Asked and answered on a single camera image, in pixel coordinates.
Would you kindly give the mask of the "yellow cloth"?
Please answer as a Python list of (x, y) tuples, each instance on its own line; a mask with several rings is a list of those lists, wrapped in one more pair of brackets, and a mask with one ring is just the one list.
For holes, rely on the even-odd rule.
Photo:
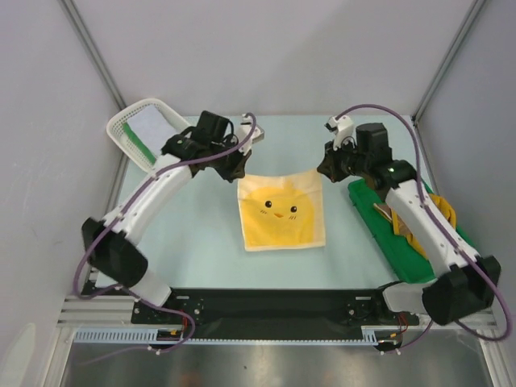
[(323, 186), (316, 169), (286, 176), (239, 180), (238, 206), (248, 252), (326, 245)]

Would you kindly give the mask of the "brown patterned cloth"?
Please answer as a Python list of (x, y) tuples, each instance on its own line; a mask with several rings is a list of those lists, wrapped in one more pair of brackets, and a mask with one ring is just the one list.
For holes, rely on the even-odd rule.
[[(442, 213), (444, 218), (451, 224), (451, 226), (456, 229), (457, 219), (456, 212), (452, 208), (452, 206), (448, 203), (448, 201), (439, 195), (430, 193), (431, 200)], [(381, 204), (373, 204), (374, 210), (387, 222), (389, 222), (392, 226), (392, 231), (394, 235), (403, 236), (407, 243), (423, 258), (428, 260), (427, 254), (418, 242), (418, 240), (414, 237), (408, 226), (402, 220), (402, 218), (393, 211), (388, 205)]]

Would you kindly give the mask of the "light blue cloth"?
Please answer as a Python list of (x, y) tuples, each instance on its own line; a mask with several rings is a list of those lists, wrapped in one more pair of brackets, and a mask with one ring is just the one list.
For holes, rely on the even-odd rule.
[(165, 117), (153, 106), (146, 106), (140, 112), (127, 120), (131, 129), (149, 147), (155, 157), (161, 154), (165, 143), (177, 130), (165, 119)]

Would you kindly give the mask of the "green microfiber towel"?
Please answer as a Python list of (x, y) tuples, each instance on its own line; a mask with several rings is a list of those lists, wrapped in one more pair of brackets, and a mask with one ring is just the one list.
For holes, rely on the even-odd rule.
[(126, 136), (127, 149), (141, 164), (148, 164), (153, 166), (156, 162), (156, 157), (144, 144), (143, 140), (131, 129), (128, 123), (123, 124), (123, 132)]

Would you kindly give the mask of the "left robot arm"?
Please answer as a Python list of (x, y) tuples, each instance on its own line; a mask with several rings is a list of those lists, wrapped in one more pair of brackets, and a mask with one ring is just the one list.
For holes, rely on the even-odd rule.
[(196, 125), (165, 142), (151, 171), (122, 205), (100, 220), (85, 220), (85, 262), (149, 302), (149, 313), (157, 321), (173, 320), (177, 302), (172, 290), (149, 268), (139, 242), (161, 207), (202, 170), (211, 168), (228, 182), (244, 177), (252, 137), (258, 133), (252, 113), (234, 127), (230, 119), (203, 111)]

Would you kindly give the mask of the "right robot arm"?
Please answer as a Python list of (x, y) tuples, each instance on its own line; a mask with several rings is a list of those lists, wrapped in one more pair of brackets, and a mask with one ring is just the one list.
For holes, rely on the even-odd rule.
[(408, 227), (430, 262), (435, 279), (424, 284), (400, 282), (384, 288), (371, 304), (373, 318), (391, 323), (400, 312), (427, 314), (445, 326), (491, 307), (501, 266), (493, 256), (481, 257), (446, 221), (416, 169), (395, 160), (382, 123), (355, 126), (345, 116), (326, 124), (334, 139), (327, 142), (319, 173), (333, 182), (362, 177), (366, 185)]

